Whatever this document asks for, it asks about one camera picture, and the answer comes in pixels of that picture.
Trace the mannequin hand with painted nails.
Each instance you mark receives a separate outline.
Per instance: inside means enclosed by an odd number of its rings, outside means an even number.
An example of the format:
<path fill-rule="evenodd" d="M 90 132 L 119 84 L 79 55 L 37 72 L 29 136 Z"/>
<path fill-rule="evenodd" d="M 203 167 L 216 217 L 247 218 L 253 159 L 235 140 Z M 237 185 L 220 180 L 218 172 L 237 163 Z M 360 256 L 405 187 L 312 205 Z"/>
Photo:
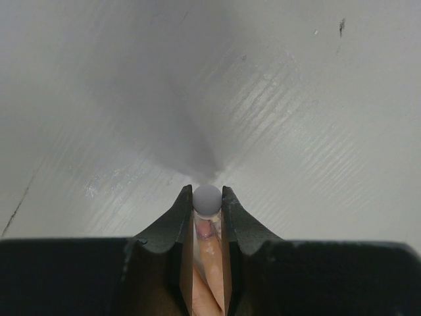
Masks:
<path fill-rule="evenodd" d="M 211 220 L 195 217 L 197 244 L 203 274 L 193 268 L 194 315 L 224 315 L 224 281 L 220 239 Z"/>

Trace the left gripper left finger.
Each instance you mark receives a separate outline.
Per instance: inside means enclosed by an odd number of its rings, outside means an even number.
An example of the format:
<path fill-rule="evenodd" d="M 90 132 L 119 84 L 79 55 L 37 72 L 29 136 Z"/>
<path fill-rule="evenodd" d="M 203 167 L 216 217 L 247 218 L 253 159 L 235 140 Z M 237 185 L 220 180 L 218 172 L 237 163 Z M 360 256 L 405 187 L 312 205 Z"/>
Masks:
<path fill-rule="evenodd" d="M 184 186 L 172 207 L 137 236 L 133 299 L 138 315 L 191 315 L 193 193 Z"/>

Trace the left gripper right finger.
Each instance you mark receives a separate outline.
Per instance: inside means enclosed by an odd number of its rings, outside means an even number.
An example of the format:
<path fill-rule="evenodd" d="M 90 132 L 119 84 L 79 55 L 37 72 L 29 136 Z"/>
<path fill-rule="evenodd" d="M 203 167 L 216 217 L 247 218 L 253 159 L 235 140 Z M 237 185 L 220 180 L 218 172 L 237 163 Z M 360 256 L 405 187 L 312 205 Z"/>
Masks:
<path fill-rule="evenodd" d="M 245 260 L 276 234 L 244 209 L 233 189 L 222 188 L 222 262 L 226 315 L 237 315 L 246 291 Z"/>

